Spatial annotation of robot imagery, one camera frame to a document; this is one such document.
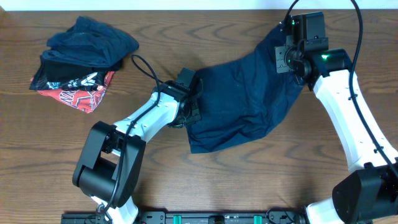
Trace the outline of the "navy blue shorts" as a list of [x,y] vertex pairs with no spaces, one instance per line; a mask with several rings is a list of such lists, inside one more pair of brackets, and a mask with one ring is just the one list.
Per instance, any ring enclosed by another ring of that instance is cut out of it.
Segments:
[[283,121],[302,91],[292,72],[276,71],[275,48],[285,43],[276,26],[243,58],[196,71],[201,119],[187,126],[191,153],[261,139]]

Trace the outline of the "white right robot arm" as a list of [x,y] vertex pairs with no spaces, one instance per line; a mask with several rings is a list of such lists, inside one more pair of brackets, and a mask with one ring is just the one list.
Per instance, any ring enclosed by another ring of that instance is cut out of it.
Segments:
[[325,107],[343,146],[349,176],[331,198],[305,208],[307,223],[361,223],[397,215],[397,151],[383,135],[343,49],[299,53],[275,48],[278,73],[293,72]]

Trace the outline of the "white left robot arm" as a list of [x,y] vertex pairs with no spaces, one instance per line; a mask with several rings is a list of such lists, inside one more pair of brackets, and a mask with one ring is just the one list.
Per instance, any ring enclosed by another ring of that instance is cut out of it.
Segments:
[[139,216],[132,194],[147,143],[164,127],[181,128],[200,119],[202,80],[167,81],[127,118],[97,122],[89,132],[72,182],[97,204],[94,213],[65,214],[62,223],[134,223]]

